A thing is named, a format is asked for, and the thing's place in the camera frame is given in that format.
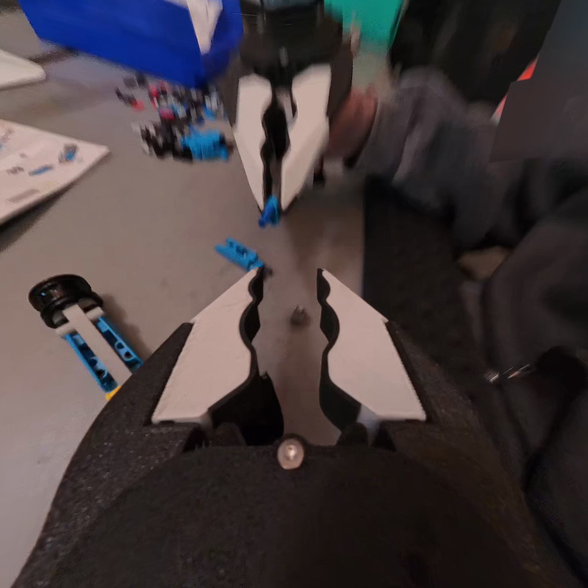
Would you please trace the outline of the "instruction manual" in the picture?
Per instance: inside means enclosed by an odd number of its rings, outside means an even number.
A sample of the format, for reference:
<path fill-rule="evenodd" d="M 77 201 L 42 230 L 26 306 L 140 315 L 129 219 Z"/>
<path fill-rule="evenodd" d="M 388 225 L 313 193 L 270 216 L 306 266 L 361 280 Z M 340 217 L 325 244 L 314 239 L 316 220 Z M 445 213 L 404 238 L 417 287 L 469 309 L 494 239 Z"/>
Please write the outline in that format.
<path fill-rule="evenodd" d="M 1 121 L 1 225 L 69 188 L 108 147 Z"/>

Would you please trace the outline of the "blue bin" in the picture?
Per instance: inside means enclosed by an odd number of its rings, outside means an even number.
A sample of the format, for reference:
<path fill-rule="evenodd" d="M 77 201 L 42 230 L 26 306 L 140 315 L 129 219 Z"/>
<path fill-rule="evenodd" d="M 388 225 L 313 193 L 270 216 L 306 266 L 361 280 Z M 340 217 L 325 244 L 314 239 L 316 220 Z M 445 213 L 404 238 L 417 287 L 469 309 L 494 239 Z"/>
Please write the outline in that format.
<path fill-rule="evenodd" d="M 188 1 L 19 1 L 43 40 L 197 87 L 225 71 L 243 38 L 239 1 L 222 1 L 201 52 Z"/>

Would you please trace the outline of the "person's right hand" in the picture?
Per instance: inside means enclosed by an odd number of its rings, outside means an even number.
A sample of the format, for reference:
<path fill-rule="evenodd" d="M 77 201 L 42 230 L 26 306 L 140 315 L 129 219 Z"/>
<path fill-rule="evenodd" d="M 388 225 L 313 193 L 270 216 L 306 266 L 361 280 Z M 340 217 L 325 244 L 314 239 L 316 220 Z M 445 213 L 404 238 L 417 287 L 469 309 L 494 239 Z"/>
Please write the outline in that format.
<path fill-rule="evenodd" d="M 378 99 L 373 92 L 353 88 L 330 123 L 327 159 L 354 159 L 362 151 L 375 120 Z"/>

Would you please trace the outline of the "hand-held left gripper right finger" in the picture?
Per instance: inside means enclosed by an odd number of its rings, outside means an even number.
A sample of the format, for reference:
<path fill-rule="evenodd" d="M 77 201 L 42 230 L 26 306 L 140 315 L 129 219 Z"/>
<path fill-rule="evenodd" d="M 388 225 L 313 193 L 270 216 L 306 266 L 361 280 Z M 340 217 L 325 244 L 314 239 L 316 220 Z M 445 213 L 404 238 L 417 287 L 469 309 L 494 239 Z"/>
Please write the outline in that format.
<path fill-rule="evenodd" d="M 319 379 L 323 414 L 343 432 L 359 424 L 373 439 L 383 423 L 424 423 L 419 381 L 392 324 L 326 269 L 317 271 Z"/>

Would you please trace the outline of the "clear plastic parts bags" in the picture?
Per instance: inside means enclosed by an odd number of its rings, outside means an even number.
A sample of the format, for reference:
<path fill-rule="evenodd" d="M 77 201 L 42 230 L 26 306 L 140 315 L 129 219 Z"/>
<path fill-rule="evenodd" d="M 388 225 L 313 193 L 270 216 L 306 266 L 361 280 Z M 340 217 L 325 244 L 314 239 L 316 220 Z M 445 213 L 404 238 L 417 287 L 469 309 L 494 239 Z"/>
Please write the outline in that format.
<path fill-rule="evenodd" d="M 219 16 L 223 9 L 222 1 L 186 1 L 187 10 L 194 27 L 201 55 L 210 51 Z"/>

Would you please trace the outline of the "blue panel brick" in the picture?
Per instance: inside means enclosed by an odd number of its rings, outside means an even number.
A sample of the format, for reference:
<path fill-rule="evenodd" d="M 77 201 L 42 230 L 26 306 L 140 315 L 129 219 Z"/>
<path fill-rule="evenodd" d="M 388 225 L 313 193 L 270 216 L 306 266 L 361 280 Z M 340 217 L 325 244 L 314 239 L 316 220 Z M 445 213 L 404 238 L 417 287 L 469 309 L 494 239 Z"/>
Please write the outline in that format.
<path fill-rule="evenodd" d="M 245 272 L 261 269 L 265 277 L 273 275 L 273 270 L 259 257 L 259 254 L 237 240 L 226 238 L 215 245 L 215 251 L 233 265 Z"/>

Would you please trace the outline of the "wheel and beam assembly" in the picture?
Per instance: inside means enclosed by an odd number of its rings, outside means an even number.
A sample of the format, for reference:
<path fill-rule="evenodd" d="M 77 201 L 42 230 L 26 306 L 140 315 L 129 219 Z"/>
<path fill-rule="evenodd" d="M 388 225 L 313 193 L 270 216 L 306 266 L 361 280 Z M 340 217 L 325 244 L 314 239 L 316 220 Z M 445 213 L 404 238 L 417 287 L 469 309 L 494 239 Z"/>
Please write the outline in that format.
<path fill-rule="evenodd" d="M 28 302 L 72 348 L 106 401 L 142 366 L 140 356 L 108 318 L 103 298 L 83 277 L 49 277 L 30 289 Z"/>

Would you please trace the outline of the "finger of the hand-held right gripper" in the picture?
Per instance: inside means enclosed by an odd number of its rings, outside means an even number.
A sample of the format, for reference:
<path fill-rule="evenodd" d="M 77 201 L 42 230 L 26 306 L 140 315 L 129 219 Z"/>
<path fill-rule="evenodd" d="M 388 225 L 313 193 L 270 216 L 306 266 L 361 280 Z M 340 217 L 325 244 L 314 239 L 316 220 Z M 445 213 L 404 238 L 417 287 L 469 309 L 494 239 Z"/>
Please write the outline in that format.
<path fill-rule="evenodd" d="M 266 206 L 272 190 L 268 137 L 263 117 L 272 102 L 270 82 L 246 75 L 238 83 L 234 140 L 258 208 Z"/>
<path fill-rule="evenodd" d="M 296 116 L 288 128 L 289 146 L 281 163 L 279 200 L 283 212 L 298 197 L 326 148 L 331 77 L 330 65 L 316 64 L 293 78 Z"/>

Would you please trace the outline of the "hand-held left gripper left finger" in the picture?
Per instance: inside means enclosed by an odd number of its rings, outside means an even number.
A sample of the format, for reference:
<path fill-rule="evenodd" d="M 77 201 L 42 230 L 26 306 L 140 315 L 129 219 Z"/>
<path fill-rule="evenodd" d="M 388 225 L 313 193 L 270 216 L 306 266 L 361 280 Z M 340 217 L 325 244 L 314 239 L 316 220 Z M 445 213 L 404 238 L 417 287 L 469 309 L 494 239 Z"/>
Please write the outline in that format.
<path fill-rule="evenodd" d="M 199 312 L 151 416 L 153 424 L 213 425 L 259 375 L 253 341 L 261 322 L 264 268 L 250 270 Z"/>

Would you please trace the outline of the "person's right forearm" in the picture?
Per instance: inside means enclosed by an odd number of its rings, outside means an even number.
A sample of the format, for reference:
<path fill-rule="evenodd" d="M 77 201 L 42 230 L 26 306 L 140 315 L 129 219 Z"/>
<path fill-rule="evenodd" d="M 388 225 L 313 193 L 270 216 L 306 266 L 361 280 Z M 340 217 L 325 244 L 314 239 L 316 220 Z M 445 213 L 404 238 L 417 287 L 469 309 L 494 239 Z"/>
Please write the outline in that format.
<path fill-rule="evenodd" d="M 443 219 L 460 247 L 483 242 L 503 188 L 490 165 L 496 124 L 438 70 L 401 74 L 376 115 L 353 167 L 386 181 L 416 210 Z"/>

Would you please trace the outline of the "pile of toy bricks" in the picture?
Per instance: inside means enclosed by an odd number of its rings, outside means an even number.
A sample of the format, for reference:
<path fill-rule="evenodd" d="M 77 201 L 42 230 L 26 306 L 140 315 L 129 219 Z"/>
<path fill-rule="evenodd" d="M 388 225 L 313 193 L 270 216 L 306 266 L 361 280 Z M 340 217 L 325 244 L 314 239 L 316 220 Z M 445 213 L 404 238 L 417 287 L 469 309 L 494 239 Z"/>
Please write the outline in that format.
<path fill-rule="evenodd" d="M 135 112 L 149 103 L 157 114 L 151 122 L 134 123 L 133 131 L 146 154 L 185 162 L 228 160 L 233 145 L 210 122 L 228 119 L 214 86 L 189 88 L 150 80 L 142 73 L 125 76 L 117 99 Z"/>

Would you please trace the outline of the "black mesh chair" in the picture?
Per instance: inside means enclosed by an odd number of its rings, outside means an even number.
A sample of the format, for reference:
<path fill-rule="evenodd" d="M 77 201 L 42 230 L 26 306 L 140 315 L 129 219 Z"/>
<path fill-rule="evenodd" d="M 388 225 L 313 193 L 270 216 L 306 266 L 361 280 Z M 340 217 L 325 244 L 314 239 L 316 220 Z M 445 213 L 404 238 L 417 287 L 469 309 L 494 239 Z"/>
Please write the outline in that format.
<path fill-rule="evenodd" d="M 393 72 L 431 66 L 472 102 L 498 106 L 536 59 L 560 1 L 405 1 Z"/>

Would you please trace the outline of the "black round knob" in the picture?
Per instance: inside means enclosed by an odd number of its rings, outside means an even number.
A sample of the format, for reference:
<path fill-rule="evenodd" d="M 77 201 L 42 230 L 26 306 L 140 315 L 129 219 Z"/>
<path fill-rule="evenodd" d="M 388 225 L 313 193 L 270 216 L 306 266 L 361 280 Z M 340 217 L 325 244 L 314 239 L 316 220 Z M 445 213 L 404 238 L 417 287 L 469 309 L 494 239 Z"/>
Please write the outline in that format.
<path fill-rule="evenodd" d="M 526 364 L 488 369 L 484 378 L 495 387 L 525 386 L 539 396 L 572 401 L 587 392 L 587 362 L 582 349 L 555 346 Z"/>

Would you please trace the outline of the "black studded mat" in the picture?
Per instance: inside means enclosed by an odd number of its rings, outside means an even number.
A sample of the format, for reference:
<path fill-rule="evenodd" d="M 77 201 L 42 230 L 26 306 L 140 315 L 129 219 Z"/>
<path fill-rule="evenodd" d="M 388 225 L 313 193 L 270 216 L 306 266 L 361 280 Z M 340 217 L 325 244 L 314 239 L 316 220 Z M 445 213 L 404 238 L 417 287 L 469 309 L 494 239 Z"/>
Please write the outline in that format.
<path fill-rule="evenodd" d="M 483 376 L 484 361 L 460 298 L 452 239 L 384 180 L 364 186 L 363 296 L 447 371 Z"/>

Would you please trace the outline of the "green storage crate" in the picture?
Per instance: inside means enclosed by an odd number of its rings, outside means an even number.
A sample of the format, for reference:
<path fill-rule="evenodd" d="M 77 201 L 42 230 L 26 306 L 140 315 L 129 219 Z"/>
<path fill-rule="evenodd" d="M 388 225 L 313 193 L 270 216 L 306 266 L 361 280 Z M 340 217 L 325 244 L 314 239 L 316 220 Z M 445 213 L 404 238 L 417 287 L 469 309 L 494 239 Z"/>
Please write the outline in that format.
<path fill-rule="evenodd" d="M 344 32 L 360 31 L 361 42 L 389 48 L 401 17 L 404 1 L 325 1 L 331 16 L 342 22 Z"/>

